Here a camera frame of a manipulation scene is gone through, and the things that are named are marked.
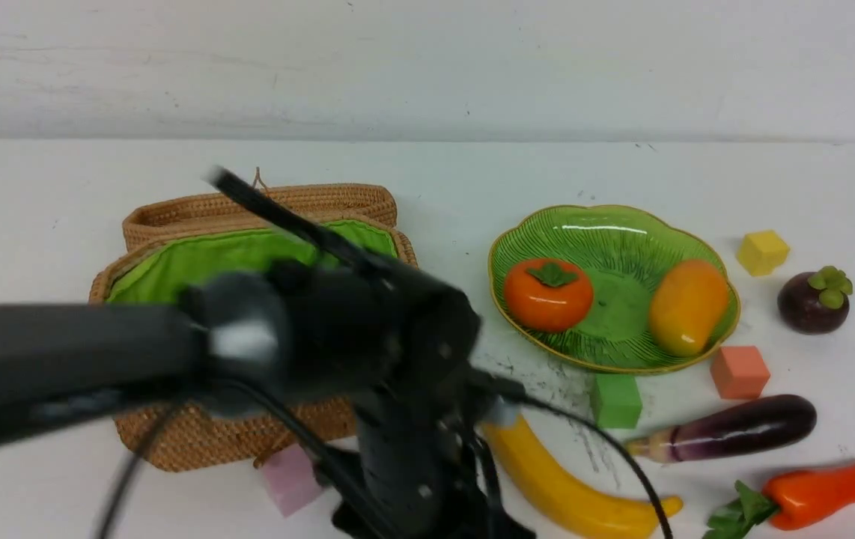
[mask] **white table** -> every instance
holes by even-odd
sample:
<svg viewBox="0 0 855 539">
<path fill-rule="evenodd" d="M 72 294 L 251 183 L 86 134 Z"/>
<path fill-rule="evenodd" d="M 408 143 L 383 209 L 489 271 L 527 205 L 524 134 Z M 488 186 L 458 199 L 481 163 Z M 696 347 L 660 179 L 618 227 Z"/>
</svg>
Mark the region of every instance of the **white table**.
<svg viewBox="0 0 855 539">
<path fill-rule="evenodd" d="M 730 344 L 760 346 L 773 372 L 767 394 L 806 396 L 820 423 L 807 440 L 773 453 L 644 463 L 661 493 L 687 502 L 672 519 L 678 538 L 701 536 L 708 512 L 732 498 L 736 478 L 760 487 L 777 470 L 855 457 L 855 296 L 845 327 L 825 337 L 791 333 L 774 304 L 778 287 L 802 270 L 834 264 L 855 282 L 855 146 L 0 141 L 0 301 L 85 301 L 91 279 L 124 252 L 120 220 L 141 204 L 210 191 L 201 177 L 214 164 L 246 177 L 260 166 L 273 185 L 389 187 L 399 228 L 422 267 L 462 287 L 485 318 L 475 361 L 499 371 L 512 365 L 534 393 L 580 412 L 588 409 L 589 375 L 561 368 L 562 380 L 493 309 L 486 274 L 493 239 L 543 206 L 629 204 L 711 242 L 743 297 Z M 752 278 L 733 253 L 743 233 L 765 228 L 780 232 L 793 252 L 775 276 Z M 708 364 L 639 383 L 644 430 L 728 406 L 717 398 Z M 583 480 L 642 495 L 598 440 L 565 422 L 527 416 L 558 461 Z M 88 536 L 125 453 L 109 421 L 0 449 L 0 537 Z M 510 481 L 504 485 L 506 505 L 520 522 L 541 537 L 569 536 L 537 515 Z M 250 463 L 183 474 L 146 468 L 118 537 L 334 538 L 328 516 L 337 501 L 329 493 L 282 520 Z M 769 526 L 750 535 L 781 536 Z M 790 537 L 855 537 L 855 508 Z"/>
</svg>

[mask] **green cube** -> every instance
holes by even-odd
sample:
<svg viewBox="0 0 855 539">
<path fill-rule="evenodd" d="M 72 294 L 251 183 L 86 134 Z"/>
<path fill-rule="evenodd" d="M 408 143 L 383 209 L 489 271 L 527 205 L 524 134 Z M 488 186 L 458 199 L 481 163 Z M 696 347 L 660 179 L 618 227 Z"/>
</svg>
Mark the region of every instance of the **green cube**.
<svg viewBox="0 0 855 539">
<path fill-rule="evenodd" d="M 636 379 L 626 374 L 595 374 L 591 408 L 598 427 L 633 429 L 643 408 Z"/>
</svg>

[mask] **white wall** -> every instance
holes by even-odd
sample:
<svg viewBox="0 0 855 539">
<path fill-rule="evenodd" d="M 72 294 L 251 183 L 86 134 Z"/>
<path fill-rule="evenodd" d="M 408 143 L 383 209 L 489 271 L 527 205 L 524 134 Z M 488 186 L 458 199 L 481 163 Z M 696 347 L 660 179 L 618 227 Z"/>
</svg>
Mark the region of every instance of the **white wall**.
<svg viewBox="0 0 855 539">
<path fill-rule="evenodd" d="M 855 140 L 855 2 L 0 0 L 0 136 Z"/>
</svg>

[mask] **toy pepper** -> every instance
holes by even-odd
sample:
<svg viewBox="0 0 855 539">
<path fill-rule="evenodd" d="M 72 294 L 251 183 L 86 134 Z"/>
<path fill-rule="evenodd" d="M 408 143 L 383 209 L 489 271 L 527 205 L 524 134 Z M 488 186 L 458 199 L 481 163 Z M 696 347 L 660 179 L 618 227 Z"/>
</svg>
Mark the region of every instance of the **toy pepper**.
<svg viewBox="0 0 855 539">
<path fill-rule="evenodd" d="M 711 515 L 704 539 L 742 539 L 767 520 L 783 530 L 813 526 L 855 504 L 855 464 L 777 475 L 761 492 L 741 481 L 735 488 L 740 498 Z"/>
</svg>

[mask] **yellow banana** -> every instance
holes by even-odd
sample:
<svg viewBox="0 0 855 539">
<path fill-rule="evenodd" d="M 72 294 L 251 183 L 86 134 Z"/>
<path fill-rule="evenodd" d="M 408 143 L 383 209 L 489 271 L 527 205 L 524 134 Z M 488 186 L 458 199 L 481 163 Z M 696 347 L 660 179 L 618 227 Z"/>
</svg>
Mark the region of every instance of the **yellow banana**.
<svg viewBox="0 0 855 539">
<path fill-rule="evenodd" d="M 588 539 L 646 539 L 657 529 L 649 502 L 616 498 L 583 484 L 551 457 L 522 415 L 512 427 L 485 424 L 482 430 L 527 502 L 561 528 Z M 684 508 L 676 496 L 661 502 L 668 517 Z"/>
</svg>

